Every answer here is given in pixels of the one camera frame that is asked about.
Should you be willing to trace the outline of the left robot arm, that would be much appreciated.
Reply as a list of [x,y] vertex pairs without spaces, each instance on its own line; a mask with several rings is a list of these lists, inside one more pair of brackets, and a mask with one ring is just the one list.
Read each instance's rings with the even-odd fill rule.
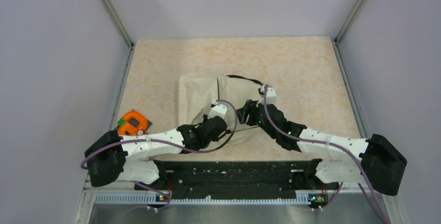
[[85,151],[81,168],[88,171],[92,187],[133,181],[161,189],[166,185],[167,172],[154,156],[208,153],[209,144],[228,133],[225,120],[219,116],[157,134],[127,136],[111,130]]

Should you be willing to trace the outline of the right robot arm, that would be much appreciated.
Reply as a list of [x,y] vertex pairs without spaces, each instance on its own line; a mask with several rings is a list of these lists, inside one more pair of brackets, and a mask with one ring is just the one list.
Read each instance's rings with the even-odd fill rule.
[[346,138],[326,134],[303,124],[288,121],[274,104],[247,100],[238,111],[241,124],[260,127],[288,151],[323,154],[332,161],[319,160],[305,174],[312,189],[324,183],[369,183],[372,188],[396,196],[407,166],[407,159],[384,136]]

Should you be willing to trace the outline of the beige canvas backpack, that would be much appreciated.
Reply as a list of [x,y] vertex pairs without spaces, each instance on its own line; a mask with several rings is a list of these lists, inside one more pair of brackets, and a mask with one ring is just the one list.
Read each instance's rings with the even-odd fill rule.
[[247,100],[258,101],[263,83],[240,75],[188,73],[178,82],[178,124],[197,124],[212,101],[226,100],[239,110]]

